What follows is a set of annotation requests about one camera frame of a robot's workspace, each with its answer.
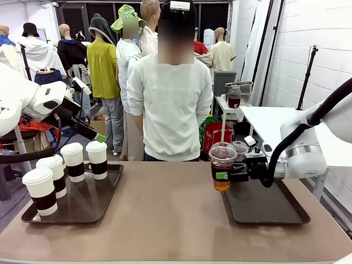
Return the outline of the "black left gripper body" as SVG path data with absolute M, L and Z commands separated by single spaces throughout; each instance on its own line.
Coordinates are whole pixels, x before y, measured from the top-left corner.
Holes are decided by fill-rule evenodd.
M 58 116 L 61 120 L 76 120 L 79 118 L 80 110 L 81 105 L 64 97 L 62 104 L 58 106 Z

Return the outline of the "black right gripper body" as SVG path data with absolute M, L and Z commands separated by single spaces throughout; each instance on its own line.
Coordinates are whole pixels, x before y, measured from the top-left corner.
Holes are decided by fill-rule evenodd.
M 263 152 L 245 154 L 246 172 L 250 179 L 261 180 L 267 176 L 268 159 Z

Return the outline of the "white paper cup brown sleeve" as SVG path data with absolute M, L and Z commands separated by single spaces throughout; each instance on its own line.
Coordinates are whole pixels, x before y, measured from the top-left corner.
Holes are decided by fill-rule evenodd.
M 56 198 L 60 199 L 66 195 L 66 183 L 63 168 L 63 159 L 60 155 L 55 154 L 51 157 L 41 158 L 36 162 L 36 168 L 45 167 L 53 173 L 53 184 L 56 192 Z
M 107 145 L 105 142 L 92 141 L 86 145 L 90 166 L 95 180 L 107 177 Z
M 46 167 L 35 168 L 22 178 L 40 216 L 49 216 L 57 210 L 53 172 Z
M 85 171 L 82 144 L 78 142 L 67 144 L 60 149 L 60 154 L 63 156 L 71 182 L 83 181 Z

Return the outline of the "dark brown serving tray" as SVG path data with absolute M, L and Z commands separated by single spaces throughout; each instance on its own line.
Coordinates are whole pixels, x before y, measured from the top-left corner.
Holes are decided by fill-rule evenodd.
M 21 216 L 25 223 L 33 224 L 93 224 L 100 221 L 112 200 L 116 187 L 123 174 L 122 164 L 108 164 L 107 177 L 94 179 L 90 164 L 84 165 L 85 180 L 73 183 L 64 169 L 67 194 L 57 200 L 57 210 L 49 216 L 40 216 L 31 204 Z
M 239 224 L 301 225 L 310 216 L 280 180 L 270 188 L 259 181 L 231 183 L 222 193 L 232 220 Z

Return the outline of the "small cardboard box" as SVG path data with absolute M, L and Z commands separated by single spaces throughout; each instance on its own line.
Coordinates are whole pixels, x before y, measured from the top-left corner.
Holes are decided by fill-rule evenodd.
M 103 112 L 96 113 L 90 120 L 90 126 L 93 127 L 97 133 L 105 135 L 106 114 Z

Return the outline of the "orange cloth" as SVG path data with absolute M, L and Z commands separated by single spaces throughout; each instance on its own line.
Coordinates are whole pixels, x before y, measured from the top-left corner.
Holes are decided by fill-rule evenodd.
M 50 126 L 48 124 L 45 124 L 43 122 L 36 122 L 36 121 L 24 121 L 24 120 L 20 120 L 18 123 L 19 129 L 20 131 L 46 131 L 46 130 L 50 130 L 53 129 L 54 131 L 54 136 L 57 139 L 59 137 L 59 130 L 57 128 L 54 128 L 53 126 Z

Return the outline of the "mannequin grey hood yellow top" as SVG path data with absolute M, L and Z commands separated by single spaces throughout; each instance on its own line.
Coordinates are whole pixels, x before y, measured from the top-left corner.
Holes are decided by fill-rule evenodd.
M 116 41 L 105 18 L 93 15 L 89 33 L 94 41 L 87 48 L 92 93 L 102 100 L 105 111 L 106 144 L 114 155 L 122 152 L 124 139 L 124 109 L 120 87 L 116 81 Z

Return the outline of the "mannequin in black hoodie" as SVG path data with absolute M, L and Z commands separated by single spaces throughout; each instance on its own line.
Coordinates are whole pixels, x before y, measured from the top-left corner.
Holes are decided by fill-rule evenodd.
M 57 52 L 68 76 L 73 77 L 73 65 L 87 66 L 85 61 L 87 47 L 71 37 L 69 25 L 60 24 L 59 32 L 62 38 L 58 42 Z

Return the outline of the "mannequin black hat white coat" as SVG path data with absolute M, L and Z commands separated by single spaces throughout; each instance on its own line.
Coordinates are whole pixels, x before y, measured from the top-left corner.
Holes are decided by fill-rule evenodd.
M 29 68 L 31 80 L 35 80 L 36 72 L 47 67 L 60 71 L 61 76 L 65 79 L 67 74 L 61 62 L 61 59 L 52 45 L 39 39 L 36 25 L 33 23 L 25 23 L 23 25 L 22 39 L 16 46 L 20 62 L 27 76 L 26 65 L 24 63 L 21 45 L 25 47 L 25 57 Z

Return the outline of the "glass jar dark liquid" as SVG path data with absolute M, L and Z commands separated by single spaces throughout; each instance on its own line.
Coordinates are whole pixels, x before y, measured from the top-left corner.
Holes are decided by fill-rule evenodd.
M 228 107 L 238 108 L 240 106 L 241 90 L 240 86 L 232 86 L 228 91 Z

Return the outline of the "person in white sweatshirt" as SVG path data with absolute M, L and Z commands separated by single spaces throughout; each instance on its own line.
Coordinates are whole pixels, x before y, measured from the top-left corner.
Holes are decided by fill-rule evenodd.
M 170 1 L 190 2 L 188 12 Z M 199 126 L 213 100 L 209 67 L 194 56 L 193 0 L 166 0 L 158 22 L 158 50 L 139 59 L 127 82 L 127 99 L 143 135 L 146 161 L 200 158 Z

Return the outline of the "grey cabinet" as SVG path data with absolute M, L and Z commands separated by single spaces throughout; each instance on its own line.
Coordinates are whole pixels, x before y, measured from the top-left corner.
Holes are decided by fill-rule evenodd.
M 218 97 L 225 93 L 226 83 L 235 82 L 236 77 L 235 71 L 214 71 L 213 72 L 213 94 Z

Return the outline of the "mannequin in blue white top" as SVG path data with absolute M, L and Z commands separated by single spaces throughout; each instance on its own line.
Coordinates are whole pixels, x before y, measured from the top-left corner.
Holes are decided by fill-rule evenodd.
M 16 44 L 8 38 L 8 35 L 9 27 L 0 25 L 0 62 L 21 73 L 22 68 Z

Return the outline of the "grey plastic stool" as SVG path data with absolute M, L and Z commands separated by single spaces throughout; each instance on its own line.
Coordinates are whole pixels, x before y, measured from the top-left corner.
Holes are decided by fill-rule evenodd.
M 12 198 L 12 190 L 8 182 L 15 179 L 11 166 L 9 164 L 0 164 L 0 201 L 7 201 Z

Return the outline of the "white round fan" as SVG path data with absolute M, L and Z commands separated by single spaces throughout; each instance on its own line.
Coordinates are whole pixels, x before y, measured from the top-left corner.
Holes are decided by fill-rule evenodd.
M 209 50 L 215 43 L 216 43 L 216 37 L 215 37 L 215 31 L 212 29 L 205 29 L 203 32 L 203 43 Z

